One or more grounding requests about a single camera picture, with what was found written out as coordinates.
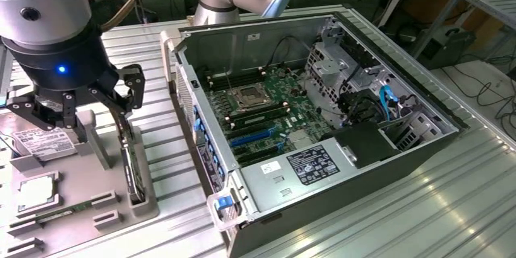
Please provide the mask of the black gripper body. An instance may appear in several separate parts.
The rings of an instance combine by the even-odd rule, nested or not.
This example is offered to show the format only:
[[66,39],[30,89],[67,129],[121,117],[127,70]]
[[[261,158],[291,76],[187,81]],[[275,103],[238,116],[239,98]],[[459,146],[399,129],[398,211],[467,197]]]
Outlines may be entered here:
[[33,83],[35,95],[59,97],[62,92],[75,91],[83,97],[90,85],[111,92],[118,75],[97,25],[86,24],[70,39],[49,45],[22,45],[5,37],[1,40]]

